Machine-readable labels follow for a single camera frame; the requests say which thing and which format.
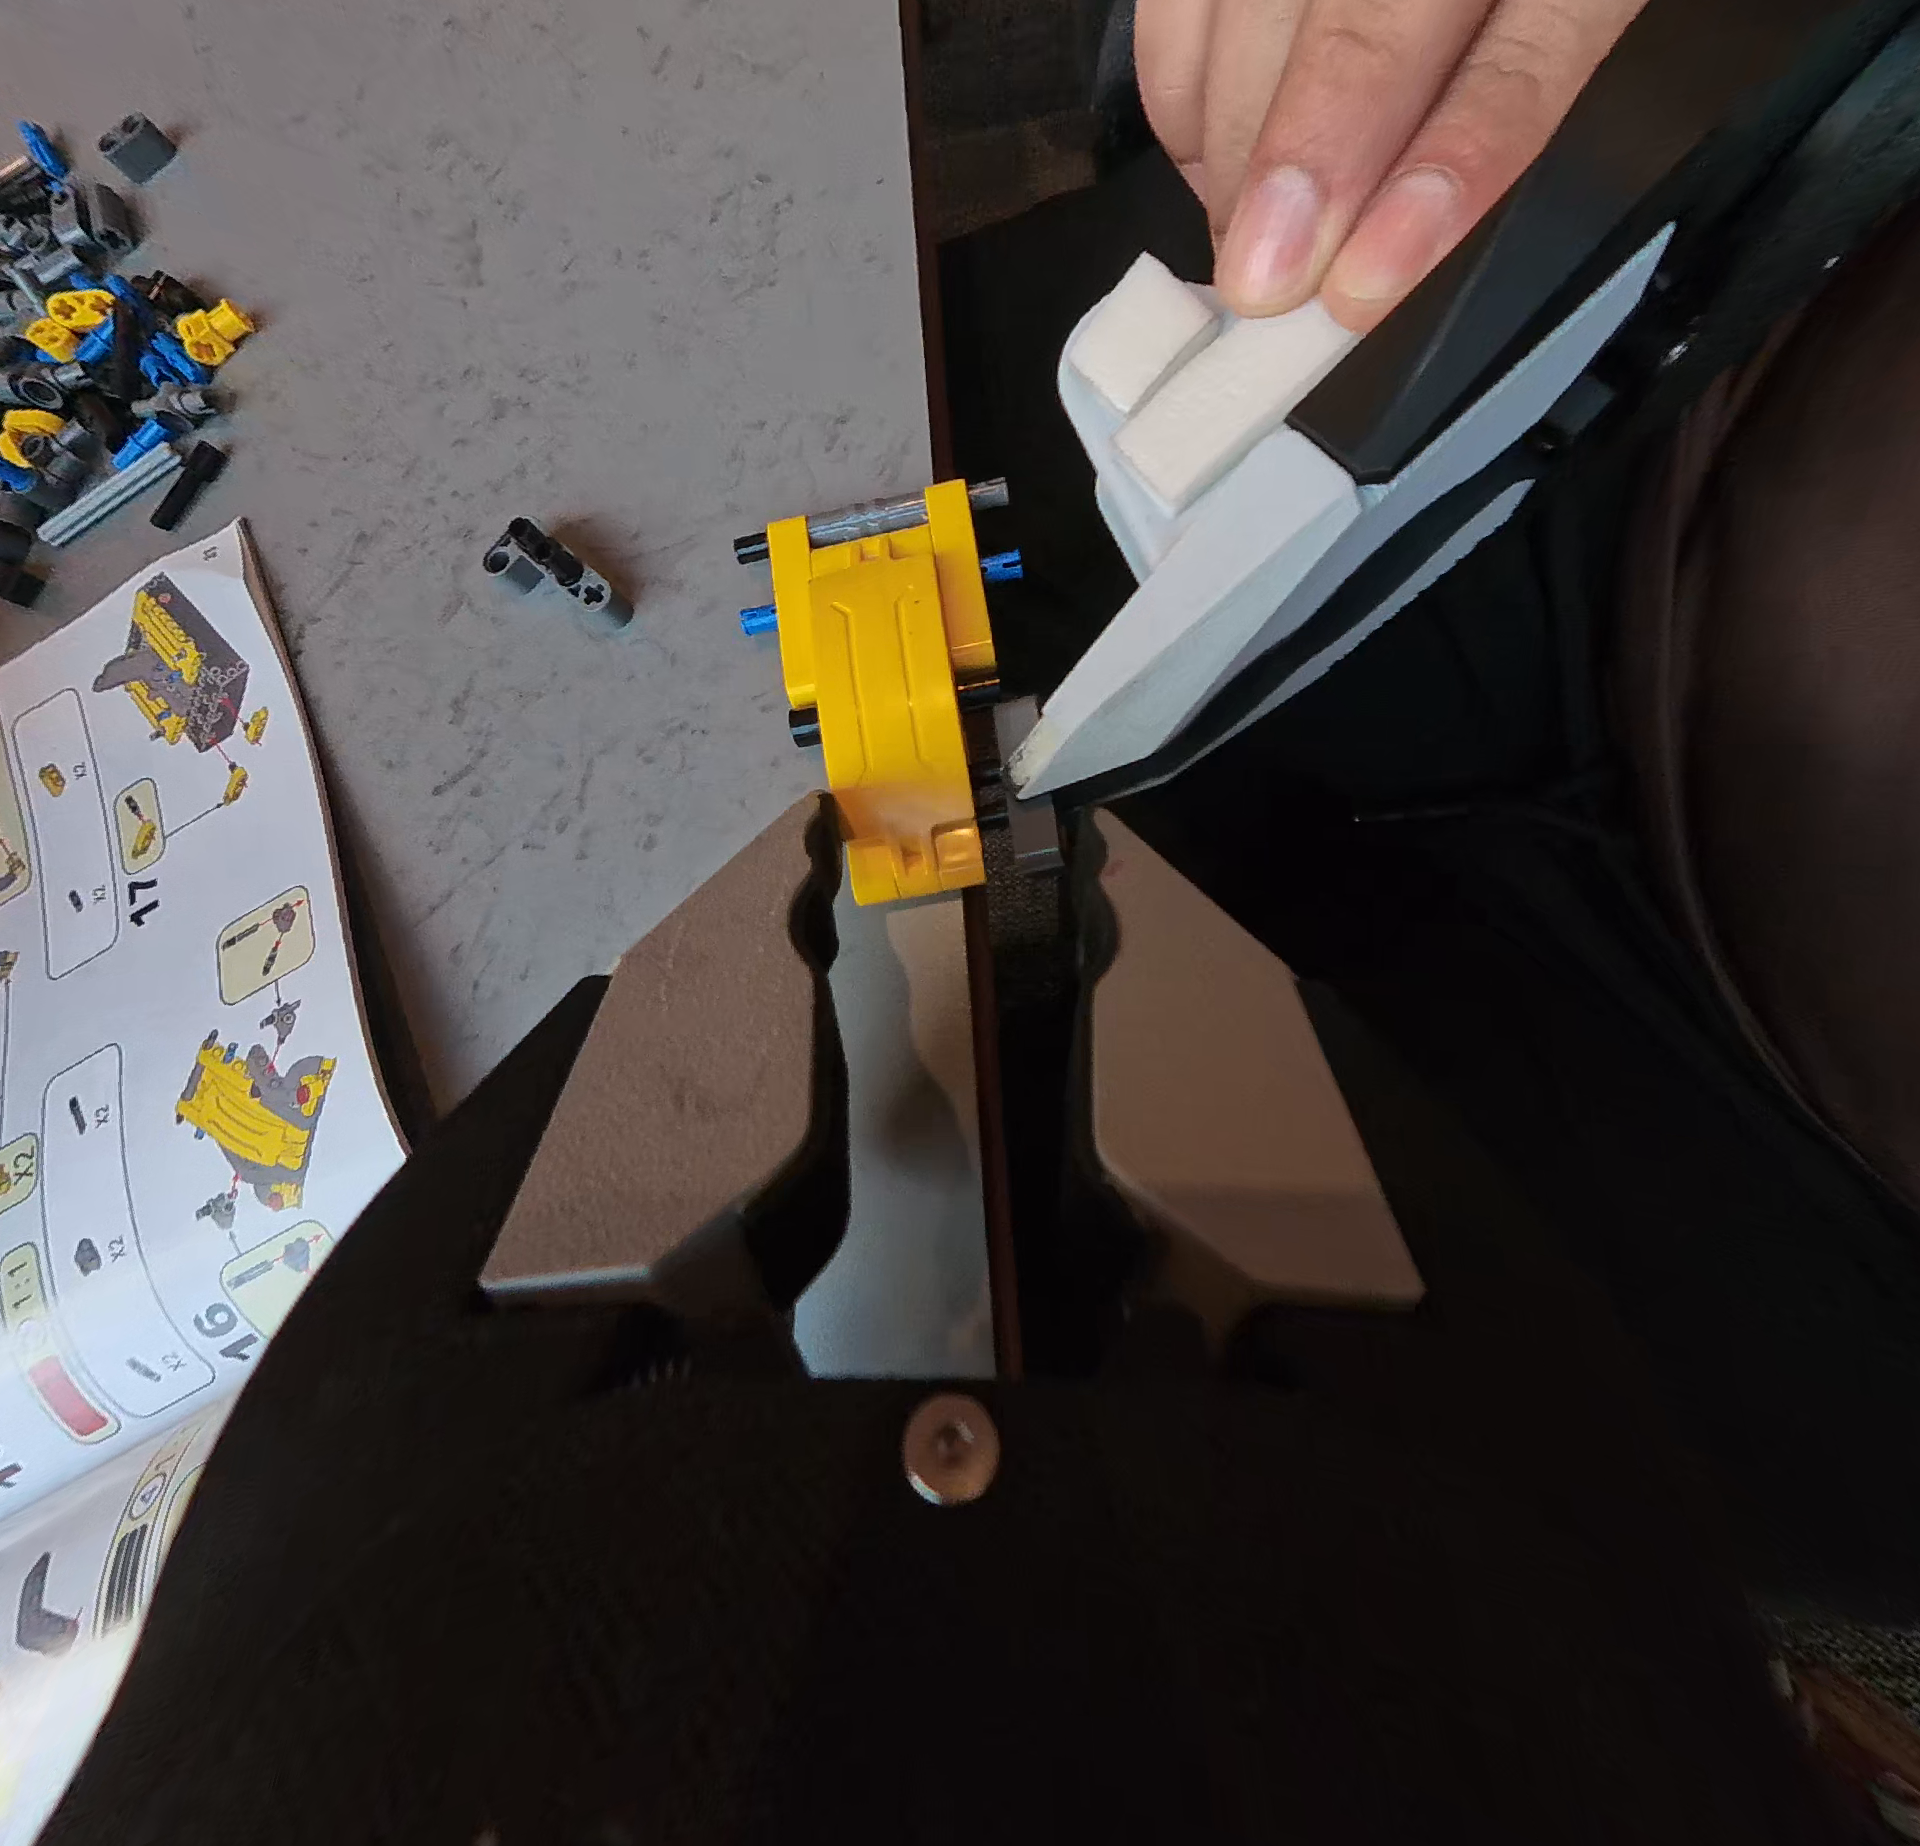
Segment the pile of small bricks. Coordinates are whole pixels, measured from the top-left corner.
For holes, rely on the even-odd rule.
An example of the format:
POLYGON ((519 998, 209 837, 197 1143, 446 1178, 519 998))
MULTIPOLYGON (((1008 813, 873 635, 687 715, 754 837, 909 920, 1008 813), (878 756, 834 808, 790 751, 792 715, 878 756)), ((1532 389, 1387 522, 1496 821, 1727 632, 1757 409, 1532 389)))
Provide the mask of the pile of small bricks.
POLYGON ((228 365, 260 323, 136 270, 124 194, 18 122, 3 162, 3 599, 34 607, 53 553, 151 501, 181 530, 228 470, 228 365))

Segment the person's right hand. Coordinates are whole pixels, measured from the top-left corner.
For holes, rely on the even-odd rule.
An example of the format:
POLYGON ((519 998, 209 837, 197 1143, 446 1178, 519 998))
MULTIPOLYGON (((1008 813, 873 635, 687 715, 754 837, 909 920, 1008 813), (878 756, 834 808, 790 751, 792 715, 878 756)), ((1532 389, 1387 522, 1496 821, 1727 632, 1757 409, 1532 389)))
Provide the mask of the person's right hand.
POLYGON ((1381 323, 1504 197, 1650 0, 1136 0, 1149 124, 1243 319, 1381 323))

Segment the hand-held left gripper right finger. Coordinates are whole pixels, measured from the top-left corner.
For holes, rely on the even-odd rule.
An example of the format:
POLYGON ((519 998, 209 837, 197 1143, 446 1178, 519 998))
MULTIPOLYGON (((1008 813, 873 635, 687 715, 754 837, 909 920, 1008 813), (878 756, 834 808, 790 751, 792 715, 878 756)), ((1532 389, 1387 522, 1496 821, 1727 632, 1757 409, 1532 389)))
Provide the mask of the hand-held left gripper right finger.
POLYGON ((1091 1163, 1201 1322, 1425 1296, 1291 968, 1099 808, 1091 1163))

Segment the open instruction booklet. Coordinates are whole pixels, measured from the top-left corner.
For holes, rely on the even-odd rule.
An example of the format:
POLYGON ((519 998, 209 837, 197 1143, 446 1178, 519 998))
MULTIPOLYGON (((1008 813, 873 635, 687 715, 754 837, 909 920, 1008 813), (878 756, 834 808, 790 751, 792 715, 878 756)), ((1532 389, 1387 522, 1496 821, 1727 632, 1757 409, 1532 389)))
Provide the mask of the open instruction booklet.
POLYGON ((247 529, 3 687, 3 1839, 32 1841, 246 1381, 406 1141, 247 529))

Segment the yellow brick assembly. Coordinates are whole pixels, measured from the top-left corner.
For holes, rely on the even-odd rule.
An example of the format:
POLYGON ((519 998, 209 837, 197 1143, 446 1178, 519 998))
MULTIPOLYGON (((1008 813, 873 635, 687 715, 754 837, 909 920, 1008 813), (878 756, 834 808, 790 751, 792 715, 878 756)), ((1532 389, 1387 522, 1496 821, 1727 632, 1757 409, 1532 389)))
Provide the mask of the yellow brick assembly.
POLYGON ((981 774, 969 720, 999 701, 988 588, 1021 578, 1019 551, 984 553, 978 514, 1010 501, 1002 477, 734 539, 772 595, 740 613, 773 637, 790 733, 824 758, 856 906, 934 898, 986 881, 981 774))

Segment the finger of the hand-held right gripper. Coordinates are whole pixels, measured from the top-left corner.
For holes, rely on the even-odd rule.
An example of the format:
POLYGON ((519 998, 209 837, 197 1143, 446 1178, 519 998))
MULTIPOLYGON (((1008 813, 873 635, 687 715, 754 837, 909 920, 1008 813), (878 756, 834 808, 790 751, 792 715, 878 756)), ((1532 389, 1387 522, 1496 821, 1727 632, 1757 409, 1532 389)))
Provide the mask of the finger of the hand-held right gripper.
POLYGON ((1363 346, 1321 302, 1252 323, 1216 315, 1216 335, 1181 347, 1140 406, 1119 416, 1091 380, 1091 356, 1144 346, 1176 286, 1144 255, 1073 329, 1061 365, 1062 404, 1091 460, 1101 517, 1140 590, 1010 754, 1010 787, 1057 794, 1136 768, 1173 747, 1273 651, 1305 646, 1311 619, 1331 619, 1333 642, 1283 676, 1287 690, 1317 680, 1381 616, 1399 613, 1461 548, 1496 530, 1522 487, 1494 491, 1494 512, 1471 514, 1461 542, 1445 542, 1402 590, 1363 595, 1357 619, 1333 616, 1331 602, 1357 588, 1361 566, 1382 560, 1386 545, 1417 514, 1453 491, 1487 487, 1494 468, 1521 455, 1522 439, 1644 298, 1670 238, 1671 228, 1661 228, 1622 259, 1488 393, 1374 484, 1296 419, 1313 387, 1363 346))

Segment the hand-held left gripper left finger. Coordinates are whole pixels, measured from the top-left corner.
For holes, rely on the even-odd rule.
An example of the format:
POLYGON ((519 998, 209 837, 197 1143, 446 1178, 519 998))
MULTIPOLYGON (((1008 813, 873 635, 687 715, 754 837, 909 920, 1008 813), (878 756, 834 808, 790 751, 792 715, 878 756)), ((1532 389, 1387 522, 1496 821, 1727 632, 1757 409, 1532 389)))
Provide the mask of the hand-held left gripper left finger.
POLYGON ((809 794, 621 959, 482 1269, 489 1300, 793 1308, 819 1278, 850 1216, 840 853, 809 794))

